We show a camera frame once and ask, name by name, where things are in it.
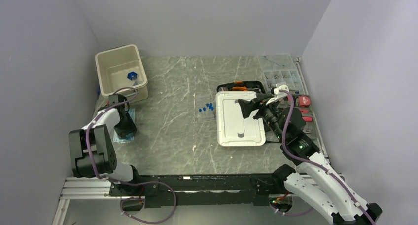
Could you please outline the blue plastic bag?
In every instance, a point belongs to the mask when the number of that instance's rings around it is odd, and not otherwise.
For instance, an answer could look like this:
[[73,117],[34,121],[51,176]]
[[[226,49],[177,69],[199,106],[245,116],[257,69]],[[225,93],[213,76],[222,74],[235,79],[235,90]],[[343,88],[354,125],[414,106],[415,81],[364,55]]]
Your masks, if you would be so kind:
[[[135,109],[128,110],[128,114],[131,117],[131,119],[133,121],[135,121]],[[120,138],[117,135],[116,131],[113,132],[113,142],[115,142],[115,143],[119,143],[119,144],[127,143],[127,142],[130,142],[130,141],[133,141],[134,138],[135,138],[135,133],[131,133],[131,134],[127,135],[125,138]]]

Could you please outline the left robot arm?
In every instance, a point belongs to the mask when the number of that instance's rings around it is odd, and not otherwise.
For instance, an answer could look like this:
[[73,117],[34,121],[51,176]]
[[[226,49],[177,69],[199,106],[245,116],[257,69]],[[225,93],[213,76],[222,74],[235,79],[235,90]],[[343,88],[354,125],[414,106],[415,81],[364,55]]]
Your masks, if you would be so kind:
[[129,109],[125,96],[110,95],[108,104],[97,112],[88,125],[69,132],[71,166],[75,177],[121,181],[122,189],[128,195],[140,192],[142,182],[135,177],[136,169],[118,161],[111,137],[112,132],[119,139],[136,134],[137,128]]

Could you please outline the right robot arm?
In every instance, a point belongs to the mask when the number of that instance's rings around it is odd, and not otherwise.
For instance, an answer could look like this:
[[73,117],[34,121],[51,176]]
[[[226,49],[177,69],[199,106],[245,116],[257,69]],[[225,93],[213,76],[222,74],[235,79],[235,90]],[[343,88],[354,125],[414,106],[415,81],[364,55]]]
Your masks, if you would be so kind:
[[303,131],[306,123],[295,107],[290,92],[256,94],[251,100],[237,100],[243,118],[262,119],[278,138],[284,155],[308,174],[312,185],[285,164],[272,174],[272,188],[290,192],[304,200],[331,225],[374,225],[382,209],[354,192],[326,160],[319,147]]

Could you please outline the white tray lid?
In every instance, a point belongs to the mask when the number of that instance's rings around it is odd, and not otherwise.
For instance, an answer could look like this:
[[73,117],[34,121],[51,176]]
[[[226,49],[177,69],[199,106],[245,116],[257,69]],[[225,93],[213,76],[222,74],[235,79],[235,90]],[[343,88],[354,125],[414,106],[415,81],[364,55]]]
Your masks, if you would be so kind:
[[244,119],[239,99],[250,101],[256,97],[252,91],[220,91],[215,96],[217,141],[223,147],[256,147],[266,141],[264,124],[261,119]]

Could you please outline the beige plastic bin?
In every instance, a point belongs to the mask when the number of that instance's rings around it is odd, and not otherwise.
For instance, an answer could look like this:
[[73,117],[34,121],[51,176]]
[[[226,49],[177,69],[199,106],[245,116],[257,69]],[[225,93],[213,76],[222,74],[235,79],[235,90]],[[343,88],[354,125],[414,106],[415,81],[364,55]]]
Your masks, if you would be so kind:
[[[136,45],[130,44],[100,52],[95,56],[95,63],[103,97],[117,91],[118,94],[131,98],[135,94],[131,88],[134,88],[138,94],[133,102],[148,98],[148,79]],[[132,82],[127,79],[129,72],[136,72],[142,83],[132,86]]]

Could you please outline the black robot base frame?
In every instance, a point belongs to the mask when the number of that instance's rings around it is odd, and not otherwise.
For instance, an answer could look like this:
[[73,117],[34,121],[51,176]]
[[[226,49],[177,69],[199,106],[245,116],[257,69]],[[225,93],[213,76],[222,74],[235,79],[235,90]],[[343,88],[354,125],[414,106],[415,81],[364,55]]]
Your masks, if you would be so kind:
[[145,208],[189,205],[279,204],[290,208],[291,194],[271,173],[134,175],[130,185],[111,183],[110,197],[141,198]]

